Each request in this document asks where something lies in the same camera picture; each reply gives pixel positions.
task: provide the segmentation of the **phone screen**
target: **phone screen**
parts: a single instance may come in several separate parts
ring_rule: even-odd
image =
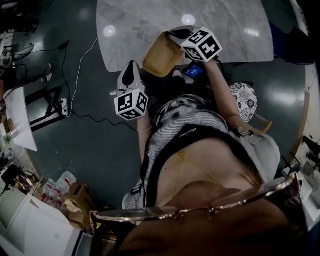
[[[193,65],[189,70],[185,72],[185,74],[192,78],[195,79],[198,75],[202,74],[204,70],[196,65]]]

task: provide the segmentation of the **white cable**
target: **white cable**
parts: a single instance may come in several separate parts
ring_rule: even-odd
[[[72,100],[71,100],[71,109],[70,109],[70,113],[69,115],[67,115],[66,117],[69,118],[72,114],[72,103],[74,102],[74,98],[76,96],[76,93],[77,93],[77,89],[78,89],[78,80],[79,80],[79,75],[80,75],[80,69],[81,69],[81,62],[83,60],[83,58],[94,48],[96,42],[98,41],[98,38],[94,41],[92,47],[90,48],[90,50],[88,50],[85,55],[83,55],[83,57],[80,59],[80,64],[79,64],[79,71],[78,71],[78,76],[76,78],[76,82],[75,82],[75,91],[74,91],[74,94],[73,94],[73,97],[72,97]]]

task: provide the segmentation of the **smartphone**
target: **smartphone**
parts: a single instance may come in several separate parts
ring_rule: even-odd
[[[199,75],[203,75],[206,73],[206,69],[202,63],[199,62],[191,62],[183,71],[187,77],[196,79]]]

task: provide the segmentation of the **bracelet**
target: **bracelet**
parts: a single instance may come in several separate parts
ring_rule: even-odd
[[[150,130],[152,129],[152,127],[150,127],[149,129],[147,130],[136,130],[138,133],[146,133],[146,132],[149,132]]]

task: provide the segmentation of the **power strip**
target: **power strip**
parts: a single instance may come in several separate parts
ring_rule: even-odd
[[[61,107],[62,107],[62,114],[64,116],[69,115],[68,99],[67,98],[61,99]]]

